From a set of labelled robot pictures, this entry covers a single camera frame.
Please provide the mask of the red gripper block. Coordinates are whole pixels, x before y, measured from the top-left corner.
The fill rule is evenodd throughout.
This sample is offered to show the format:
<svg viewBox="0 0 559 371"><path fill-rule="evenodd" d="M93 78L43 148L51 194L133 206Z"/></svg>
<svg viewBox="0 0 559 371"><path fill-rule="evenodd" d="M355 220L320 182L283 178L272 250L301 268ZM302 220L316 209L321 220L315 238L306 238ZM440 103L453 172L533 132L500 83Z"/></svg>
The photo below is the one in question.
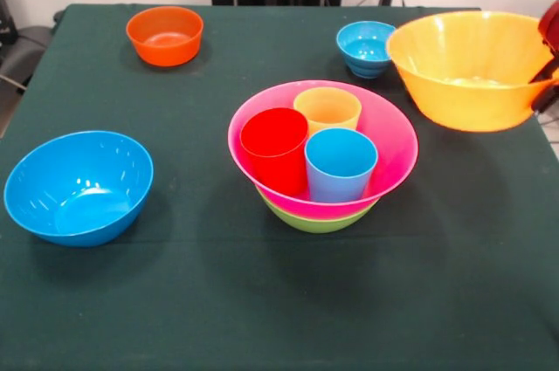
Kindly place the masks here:
<svg viewBox="0 0 559 371"><path fill-rule="evenodd" d="M559 0L555 0L542 15L538 24L538 31L542 42L550 49L553 55L558 54L559 47ZM551 79L558 69L559 59L554 56L530 81L536 83ZM532 102L531 108L535 114L544 113L558 101L559 86L548 87Z"/></svg>

